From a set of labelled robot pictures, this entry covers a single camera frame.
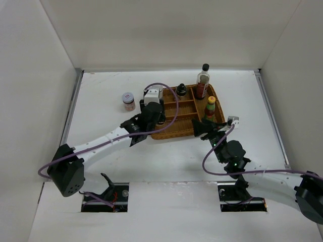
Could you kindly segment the green-label yellow-cap sauce bottle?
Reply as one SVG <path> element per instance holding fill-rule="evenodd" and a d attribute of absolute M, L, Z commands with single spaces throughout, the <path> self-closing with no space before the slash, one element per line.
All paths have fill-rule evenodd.
<path fill-rule="evenodd" d="M 214 96 L 209 96 L 207 100 L 207 105 L 204 109 L 204 119 L 214 122 L 216 109 L 216 98 Z"/>

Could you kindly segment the black-cap spice shaker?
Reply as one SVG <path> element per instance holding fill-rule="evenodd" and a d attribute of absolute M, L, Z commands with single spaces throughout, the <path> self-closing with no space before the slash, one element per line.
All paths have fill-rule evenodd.
<path fill-rule="evenodd" d="M 181 100 L 187 93 L 187 87 L 181 83 L 176 87 L 175 93 L 177 95 L 177 98 Z"/>

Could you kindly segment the tall red-label sauce bottle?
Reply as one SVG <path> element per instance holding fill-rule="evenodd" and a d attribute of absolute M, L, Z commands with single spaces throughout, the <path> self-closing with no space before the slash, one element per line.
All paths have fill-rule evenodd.
<path fill-rule="evenodd" d="M 206 91 L 210 81 L 209 64 L 203 64 L 202 71 L 197 75 L 195 97 L 203 99 L 206 96 Z"/>

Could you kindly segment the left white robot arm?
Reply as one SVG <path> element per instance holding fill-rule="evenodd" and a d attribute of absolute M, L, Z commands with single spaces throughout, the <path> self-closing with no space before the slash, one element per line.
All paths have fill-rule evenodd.
<path fill-rule="evenodd" d="M 53 160 L 67 157 L 47 169 L 47 174 L 64 197 L 77 192 L 96 194 L 102 201 L 113 196 L 111 182 L 104 173 L 100 175 L 87 173 L 94 163 L 115 151 L 126 149 L 145 140 L 142 132 L 154 131 L 163 115 L 162 104 L 150 102 L 142 108 L 141 113 L 123 122 L 115 130 L 83 145 L 71 148 L 64 144 L 58 148 Z"/>

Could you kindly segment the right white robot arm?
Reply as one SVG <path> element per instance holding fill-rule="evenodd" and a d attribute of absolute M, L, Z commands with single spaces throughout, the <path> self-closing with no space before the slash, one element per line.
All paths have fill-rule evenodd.
<path fill-rule="evenodd" d="M 218 124 L 206 119 L 192 119 L 194 136 L 208 140 L 224 172 L 218 176 L 234 179 L 234 193 L 239 199 L 260 197 L 285 204 L 301 212 L 307 219 L 322 224 L 322 177 L 311 171 L 269 169 L 246 157 L 246 151 L 236 140 L 227 136 L 239 125 L 231 116 Z"/>

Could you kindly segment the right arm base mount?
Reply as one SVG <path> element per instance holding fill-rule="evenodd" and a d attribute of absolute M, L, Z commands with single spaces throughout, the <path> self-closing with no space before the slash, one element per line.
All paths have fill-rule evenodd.
<path fill-rule="evenodd" d="M 222 212 L 267 212 L 264 198 L 252 197 L 235 181 L 220 181 L 217 186 Z"/>

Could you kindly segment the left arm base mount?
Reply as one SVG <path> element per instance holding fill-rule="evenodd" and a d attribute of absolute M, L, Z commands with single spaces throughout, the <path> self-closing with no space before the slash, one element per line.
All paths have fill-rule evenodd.
<path fill-rule="evenodd" d="M 129 183 L 114 183 L 104 173 L 100 174 L 106 181 L 106 189 L 101 194 L 79 192 L 83 195 L 81 212 L 119 213 L 128 211 Z"/>

